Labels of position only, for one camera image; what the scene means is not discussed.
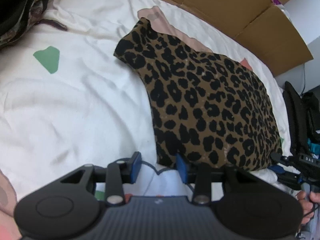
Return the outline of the person right hand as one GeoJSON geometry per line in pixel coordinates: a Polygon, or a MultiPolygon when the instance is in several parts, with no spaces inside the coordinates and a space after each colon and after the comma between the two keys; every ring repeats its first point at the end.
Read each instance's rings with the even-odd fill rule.
{"type": "Polygon", "coordinates": [[[313,209],[313,204],[318,203],[320,200],[319,193],[310,192],[309,200],[306,199],[306,192],[300,191],[297,194],[297,199],[302,206],[304,217],[302,219],[301,224],[304,225],[310,221],[310,219],[314,216],[314,212],[311,212],[313,209]]]}

